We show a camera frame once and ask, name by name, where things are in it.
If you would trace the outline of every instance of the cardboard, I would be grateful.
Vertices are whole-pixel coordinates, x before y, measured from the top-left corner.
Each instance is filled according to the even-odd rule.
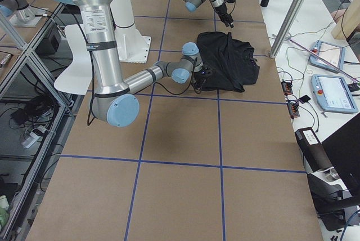
[[[248,22],[226,29],[208,4],[187,15],[182,2],[133,0],[138,30],[152,36],[150,62],[124,65],[124,75],[177,61],[184,43],[220,30],[255,47],[258,83],[179,97],[150,87],[126,128],[87,127],[88,94],[27,240],[322,240],[256,1],[239,0],[234,20]]]

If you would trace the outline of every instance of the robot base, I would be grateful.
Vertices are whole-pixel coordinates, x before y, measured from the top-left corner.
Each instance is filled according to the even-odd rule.
[[[32,7],[28,7],[27,9],[30,9],[32,11],[33,14],[35,15],[42,15],[44,14],[43,10],[37,9],[37,8],[32,8]],[[35,17],[32,20],[29,20],[27,22],[21,21],[18,19],[17,17],[17,13],[15,13],[10,19],[10,23],[12,24],[12,26],[14,27],[31,27],[34,28],[36,27],[36,25],[39,23],[39,21],[42,19],[43,17]]]
[[[128,29],[117,28],[115,38],[121,62],[146,63],[149,55],[151,37],[143,37],[133,26]]]

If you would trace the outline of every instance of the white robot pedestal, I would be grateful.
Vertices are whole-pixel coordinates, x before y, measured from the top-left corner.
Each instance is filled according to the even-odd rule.
[[[136,29],[130,0],[113,0],[112,16],[118,27],[115,30],[120,61],[146,63],[151,37],[143,37]]]

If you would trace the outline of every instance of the grid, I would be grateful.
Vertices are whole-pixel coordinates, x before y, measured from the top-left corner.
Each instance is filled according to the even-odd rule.
[[[178,47],[178,45],[182,43],[182,38],[174,35],[177,34],[176,28],[179,26],[183,31],[182,34],[191,41],[196,39],[194,34],[199,33],[199,26],[203,26],[206,31],[220,30],[223,32],[225,30],[222,27],[222,22],[217,20],[213,12],[211,19],[173,16],[176,8],[172,6],[172,1],[166,0],[167,6],[163,10],[161,10],[163,4],[159,6],[152,4],[152,7],[148,7],[147,14],[142,14],[141,10],[144,8],[141,6],[144,5],[144,0],[140,2],[132,0],[137,28],[143,35],[148,35],[144,31],[153,30],[152,20],[161,20],[163,24],[158,26],[159,28],[156,31],[149,32],[156,39],[152,41],[148,63],[145,65],[124,64],[122,66],[124,74],[128,74],[130,70],[132,71],[134,66],[141,70],[150,66],[151,63],[165,60],[164,58],[181,56],[181,51],[178,50],[181,47]],[[238,13],[234,14],[233,17],[236,19],[237,16]],[[258,19],[261,15],[254,15],[254,17]],[[147,25],[139,24],[141,20]],[[193,34],[190,32],[189,35],[184,23],[189,24]],[[248,36],[249,39],[258,39],[254,43],[250,41],[253,46],[254,44],[258,45],[258,47],[254,46],[255,49],[268,46],[263,20],[246,21],[244,19],[236,20],[234,23],[237,25],[243,23],[241,26],[252,24],[251,27],[255,26],[255,29],[260,26],[258,32],[253,30],[255,33],[257,32],[256,35],[251,36],[251,32],[248,32],[244,36]],[[243,34],[242,30],[238,29],[235,29],[233,33],[239,36]],[[262,34],[260,40],[257,37],[258,34]],[[181,96],[172,96],[164,93],[161,87],[152,86],[136,94],[142,105],[139,117],[131,126],[121,129],[121,131],[97,120],[90,127],[86,127],[88,94],[77,115],[48,193],[45,196],[42,212],[38,213],[28,240],[40,241],[48,238],[53,240],[54,238],[58,238],[57,240],[97,240],[96,238],[99,238],[98,231],[105,234],[108,240],[124,241],[226,241],[246,240],[246,238],[249,240],[261,240],[263,234],[267,235],[266,240],[322,240],[321,233],[317,229],[317,220],[312,208],[311,198],[306,188],[306,174],[303,171],[300,156],[298,156],[298,148],[296,147],[284,96],[279,85],[275,62],[266,58],[265,54],[262,54],[259,50],[256,56],[259,57],[259,62],[261,62],[260,71],[262,74],[259,76],[258,84],[245,86],[245,93],[213,91],[203,92],[200,96],[195,96],[190,91],[187,91]],[[271,77],[267,78],[266,81],[262,81],[266,74],[270,74]],[[166,86],[177,88],[169,79],[163,79],[162,82]],[[264,91],[267,85],[273,86],[270,99],[267,99],[269,96]],[[243,112],[237,114],[234,109],[242,109]],[[246,119],[243,115],[253,115],[254,123],[251,123],[251,118]],[[239,118],[246,119],[244,125],[239,124]],[[276,131],[272,127],[274,124],[280,127],[280,131]],[[246,134],[247,130],[250,131],[250,136]],[[239,139],[233,137],[233,133],[237,131],[242,133],[238,138],[243,142],[243,145],[238,142]],[[201,142],[201,137],[208,142]],[[94,178],[93,171],[89,172],[89,169],[95,168],[98,175],[101,175],[101,173],[107,175],[107,167],[111,168],[110,166],[114,164],[118,168],[128,167],[131,174],[129,173],[126,178],[122,176],[109,177],[114,186],[121,188],[119,195],[116,195],[118,199],[126,199],[126,203],[121,206],[112,207],[112,209],[123,213],[118,214],[118,217],[121,218],[116,222],[109,222],[111,230],[105,231],[98,227],[96,230],[86,228],[77,231],[71,227],[71,224],[80,220],[74,213],[86,213],[85,209],[91,206],[90,202],[92,200],[89,198],[87,198],[88,205],[79,203],[81,205],[80,209],[77,209],[78,206],[73,207],[75,209],[73,215],[76,217],[73,222],[60,222],[57,217],[61,217],[65,213],[55,206],[59,205],[66,212],[70,209],[67,208],[65,202],[86,201],[84,199],[84,197],[86,198],[85,193],[82,193],[77,185],[81,186],[81,188],[92,186],[99,191],[100,188],[98,187],[107,188],[107,185],[102,186],[99,182],[93,184],[87,180],[87,175],[91,176],[90,179]],[[65,182],[69,175],[73,180],[71,185]],[[238,184],[237,182],[241,179],[241,176],[247,177],[246,181],[242,180]],[[259,229],[257,229],[258,233],[257,231],[251,231],[251,236],[247,236],[246,225],[249,222],[243,221],[245,226],[239,225],[239,231],[236,220],[241,219],[239,214],[236,213],[237,208],[232,208],[238,206],[240,210],[244,211],[247,207],[236,203],[237,198],[234,197],[233,190],[240,190],[243,182],[251,183],[251,180],[256,180],[262,186],[257,184],[249,185],[250,192],[248,194],[254,193],[254,203],[260,204],[262,201],[267,200],[266,197],[261,198],[261,195],[259,195],[263,192],[263,186],[267,188],[267,193],[271,195],[275,195],[276,191],[279,190],[277,183],[273,183],[274,179],[283,182],[282,185],[289,184],[290,190],[294,189],[299,194],[294,196],[289,191],[289,188],[280,189],[280,193],[290,197],[290,203],[285,206],[293,208],[298,215],[298,218],[294,220],[296,221],[295,226],[294,222],[289,222],[286,231],[282,229],[277,233],[277,230],[281,230],[281,226],[277,222],[274,222],[274,228],[271,228],[265,225],[264,218],[261,218],[263,216],[271,219],[273,214],[258,213],[257,210],[254,213],[245,215],[249,217],[250,221],[257,219],[263,221],[263,223],[260,223]],[[110,182],[109,180],[104,179],[102,182]],[[271,183],[269,187],[266,187],[267,182]],[[203,183],[206,186],[199,189],[197,186],[201,186]],[[170,191],[172,189],[178,193],[172,194]],[[103,193],[92,194],[91,198],[101,195],[99,197],[113,200],[114,195],[112,193]],[[176,207],[170,203],[171,201],[168,201],[169,197],[175,199],[173,205],[184,204],[185,207],[190,207],[189,211],[179,209],[175,215],[168,215],[176,210]],[[278,197],[280,201],[287,201],[282,195]],[[304,203],[305,207],[299,206],[297,202]],[[206,208],[209,209],[209,214],[204,212]],[[269,206],[263,208],[272,210],[272,207]],[[284,211],[280,213],[279,221],[286,222],[287,217],[292,218],[290,215],[286,216]],[[154,224],[157,216],[159,222]],[[175,229],[177,226],[181,227],[181,223],[186,224],[187,229]],[[87,220],[86,224],[93,225],[91,219]],[[306,232],[301,230],[302,226],[307,227]],[[207,231],[201,231],[201,227],[204,227]]]

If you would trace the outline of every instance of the electronic device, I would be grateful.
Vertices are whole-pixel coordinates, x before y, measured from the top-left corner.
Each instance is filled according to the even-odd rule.
[[[31,130],[30,134],[25,136],[25,139],[21,142],[24,148],[30,148],[33,146],[37,140],[39,140],[42,136],[44,136],[47,129],[43,126],[38,126]]]
[[[324,111],[357,113],[358,108],[343,77],[313,75],[312,90]]]
[[[336,189],[329,184],[312,178],[310,190],[316,194],[315,208],[328,230],[344,227],[349,214],[360,205],[360,114],[336,130],[322,142],[327,157],[347,187],[348,191]],[[352,224],[359,225],[360,218],[354,217]]]
[[[322,142],[332,165],[353,195],[360,195],[359,135],[360,114],[357,114]]]
[[[47,32],[39,46],[35,50],[38,55],[50,55],[57,52],[61,42],[60,33],[55,24],[52,24],[51,29]]]
[[[317,54],[319,57],[325,59],[330,64],[336,66],[339,69],[343,68],[344,58],[345,58],[345,48],[339,47],[337,45],[324,42],[317,41],[312,51]],[[315,56],[310,55],[309,61],[312,65],[317,66],[319,68],[324,68],[330,70],[332,72],[338,73],[334,68],[325,64],[323,61],[317,59]]]
[[[320,140],[311,127],[297,130],[295,137],[313,172],[332,167]]]

